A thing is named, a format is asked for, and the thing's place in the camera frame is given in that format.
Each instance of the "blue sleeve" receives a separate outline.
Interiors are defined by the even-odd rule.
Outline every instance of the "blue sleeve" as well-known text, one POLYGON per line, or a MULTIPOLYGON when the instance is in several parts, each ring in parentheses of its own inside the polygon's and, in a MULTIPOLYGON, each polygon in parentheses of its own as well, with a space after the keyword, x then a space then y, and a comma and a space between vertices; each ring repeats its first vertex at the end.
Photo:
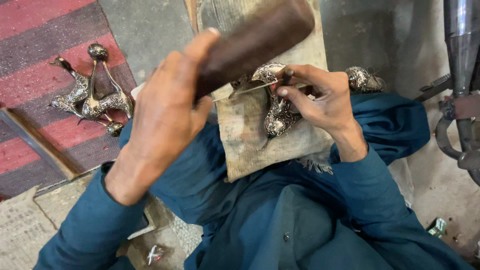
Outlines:
POLYGON ((102 165, 57 234, 40 250, 35 270, 134 269, 127 258, 115 255, 136 230, 146 197, 133 206, 114 201, 103 183, 111 164, 102 165))
POLYGON ((354 227, 390 265, 399 269, 411 269, 412 265, 416 269, 473 269, 424 230, 371 145, 367 156, 357 162, 338 163, 335 146, 332 152, 333 173, 354 227))

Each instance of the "burlap cloth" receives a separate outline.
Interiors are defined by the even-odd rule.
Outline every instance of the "burlap cloth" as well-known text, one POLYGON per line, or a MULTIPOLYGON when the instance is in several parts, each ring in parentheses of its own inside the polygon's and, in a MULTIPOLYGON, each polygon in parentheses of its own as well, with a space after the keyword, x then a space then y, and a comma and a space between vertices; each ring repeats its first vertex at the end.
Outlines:
MULTIPOLYGON (((223 35, 228 35, 237 24, 243 22, 254 12, 259 2, 271 4, 277 0, 205 0, 199 9, 199 31, 208 27, 217 27, 223 35), (201 16, 209 13, 205 9, 214 6, 217 20, 201 16), (233 17, 222 16, 228 10, 233 17)), ((303 42, 272 59, 284 64, 311 64, 327 70, 322 23, 317 0, 308 0, 315 16, 315 29, 303 42)), ((227 97, 232 92, 230 85, 225 85, 212 93, 214 99, 227 97)), ((220 138, 227 159, 228 181, 233 182, 245 175, 260 170, 270 164, 303 156, 301 162, 314 167, 318 172, 328 171, 327 158, 333 144, 331 136, 302 119, 283 135, 274 138, 268 147, 260 149, 266 142, 263 123, 268 112, 267 95, 263 89, 248 94, 237 94, 233 99, 223 99, 215 103, 220 125, 220 138)))

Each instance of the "debris on floor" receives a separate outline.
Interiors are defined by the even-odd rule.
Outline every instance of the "debris on floor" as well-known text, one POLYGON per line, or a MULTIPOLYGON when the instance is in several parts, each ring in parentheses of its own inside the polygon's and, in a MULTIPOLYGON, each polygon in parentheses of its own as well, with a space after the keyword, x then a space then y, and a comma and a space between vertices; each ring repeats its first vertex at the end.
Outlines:
POLYGON ((435 225, 428 230, 428 233, 433 236, 437 236, 438 238, 442 238, 444 235, 446 235, 446 228, 447 223, 443 219, 437 218, 435 220, 435 225))

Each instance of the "wrist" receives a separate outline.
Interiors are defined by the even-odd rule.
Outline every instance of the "wrist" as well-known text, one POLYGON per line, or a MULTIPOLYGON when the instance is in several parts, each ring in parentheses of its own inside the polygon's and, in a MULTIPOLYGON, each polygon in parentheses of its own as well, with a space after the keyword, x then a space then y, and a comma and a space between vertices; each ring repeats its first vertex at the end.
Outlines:
POLYGON ((152 162, 135 156, 129 144, 126 144, 105 176, 105 188, 118 203, 133 205, 142 198, 167 167, 168 164, 163 162, 152 162))
POLYGON ((355 162, 367 156, 368 144, 363 137, 362 128, 355 119, 330 135, 336 143, 342 162, 355 162))

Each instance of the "frayed fabric edge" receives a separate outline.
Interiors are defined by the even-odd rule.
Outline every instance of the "frayed fabric edge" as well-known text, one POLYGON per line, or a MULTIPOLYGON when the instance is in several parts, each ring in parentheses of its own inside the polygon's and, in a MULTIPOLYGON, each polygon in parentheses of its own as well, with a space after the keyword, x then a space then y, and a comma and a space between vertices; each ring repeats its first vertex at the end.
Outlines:
POLYGON ((304 168, 308 167, 310 171, 312 170, 312 168, 315 168, 315 171, 317 171, 318 173, 327 172, 333 175, 332 167, 329 165, 320 164, 316 161, 303 159, 303 158, 296 159, 296 161, 302 164, 304 168))

